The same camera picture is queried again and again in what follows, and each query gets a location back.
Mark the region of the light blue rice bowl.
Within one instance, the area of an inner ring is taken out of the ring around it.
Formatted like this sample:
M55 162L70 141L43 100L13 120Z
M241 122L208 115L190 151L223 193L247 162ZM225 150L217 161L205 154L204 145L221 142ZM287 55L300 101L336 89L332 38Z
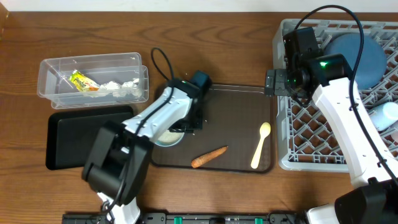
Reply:
M166 130L159 138L156 140L155 144L160 147L171 147L178 144L184 137L185 133L176 133Z

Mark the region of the orange carrot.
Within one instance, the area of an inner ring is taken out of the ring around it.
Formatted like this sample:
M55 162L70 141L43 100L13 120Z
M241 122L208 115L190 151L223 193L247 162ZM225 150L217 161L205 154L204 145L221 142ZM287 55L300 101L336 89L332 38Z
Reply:
M228 150L228 146L221 147L219 149L216 149L214 151L208 152L200 157L195 158L191 162L191 166L193 168L198 168L202 166L203 164L206 164L207 162L215 159L216 157L222 155Z

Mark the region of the pale yellow plastic spoon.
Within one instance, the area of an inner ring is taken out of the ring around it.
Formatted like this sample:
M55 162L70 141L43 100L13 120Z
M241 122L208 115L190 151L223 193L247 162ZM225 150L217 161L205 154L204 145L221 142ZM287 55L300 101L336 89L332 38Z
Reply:
M268 122L264 122L262 123L260 129L259 129L259 134L260 134L260 138L259 138L259 142L257 144L257 148L254 152L254 155L252 157L252 161L251 161L251 168L252 169L257 169L259 166L259 162L261 159L261 152L262 152L262 147L264 144L264 140L265 138L268 137L268 135L270 135L271 133L271 125Z

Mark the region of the white tissue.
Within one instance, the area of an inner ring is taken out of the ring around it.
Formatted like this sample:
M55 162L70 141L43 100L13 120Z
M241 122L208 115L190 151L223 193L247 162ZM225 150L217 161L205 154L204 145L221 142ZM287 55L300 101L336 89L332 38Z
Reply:
M112 90L113 92L111 93L114 97L125 97L126 93L121 91L122 89L122 85L120 85L117 82L114 81L110 81L108 83L102 84L99 87L99 92L101 91L108 91L108 90Z
M124 82L121 86L121 89L127 94L132 94L134 97L141 97L143 94L143 90L140 87L140 80L138 78L134 78L129 82Z

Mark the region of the dark blue plate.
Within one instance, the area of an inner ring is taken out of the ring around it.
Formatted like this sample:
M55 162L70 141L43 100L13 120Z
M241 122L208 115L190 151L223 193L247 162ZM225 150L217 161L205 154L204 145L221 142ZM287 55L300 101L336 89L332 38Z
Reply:
M326 46L325 54L342 54L354 69L359 43L359 34L344 34ZM369 36L364 36L363 51L355 78L358 90L366 90L377 85L386 71L386 65L387 59L382 47Z

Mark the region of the small blue white cup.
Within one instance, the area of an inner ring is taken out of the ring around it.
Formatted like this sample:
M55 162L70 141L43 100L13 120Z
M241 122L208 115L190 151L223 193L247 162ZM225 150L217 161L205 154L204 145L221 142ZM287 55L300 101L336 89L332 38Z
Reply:
M387 102L369 112L369 117L378 131L383 131L397 121L397 103Z

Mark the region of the yellow green snack wrapper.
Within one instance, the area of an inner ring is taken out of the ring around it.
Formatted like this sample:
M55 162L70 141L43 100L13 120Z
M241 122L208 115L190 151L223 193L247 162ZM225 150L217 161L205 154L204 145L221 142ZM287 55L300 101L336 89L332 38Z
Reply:
M86 77L78 70L72 72L69 81L72 82L80 92L97 91L100 88L95 81Z

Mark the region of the pink white paper cup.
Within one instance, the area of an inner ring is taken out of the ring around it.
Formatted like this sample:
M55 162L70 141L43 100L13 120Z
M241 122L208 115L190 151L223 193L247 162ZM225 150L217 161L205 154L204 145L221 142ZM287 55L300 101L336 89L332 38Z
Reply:
M391 134L391 138L395 142L398 142L398 122L397 121L391 126L391 129L393 130L393 133Z

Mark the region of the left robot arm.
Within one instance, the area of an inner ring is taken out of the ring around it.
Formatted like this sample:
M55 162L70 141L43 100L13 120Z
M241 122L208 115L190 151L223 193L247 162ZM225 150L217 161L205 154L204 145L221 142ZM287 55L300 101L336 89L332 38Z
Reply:
M82 179L102 199L108 223L135 223L136 203L147 175L155 142L166 131L201 129L200 106L211 80L173 79L143 112L122 123L107 122L98 132L84 165Z

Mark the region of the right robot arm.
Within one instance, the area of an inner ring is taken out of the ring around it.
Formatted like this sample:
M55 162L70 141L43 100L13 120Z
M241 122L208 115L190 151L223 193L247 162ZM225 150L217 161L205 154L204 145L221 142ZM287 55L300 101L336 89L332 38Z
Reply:
M304 91L322 112L343 152L354 189L311 208L308 223L397 223L397 161L360 99L341 54L303 60L291 70L268 70L266 96Z

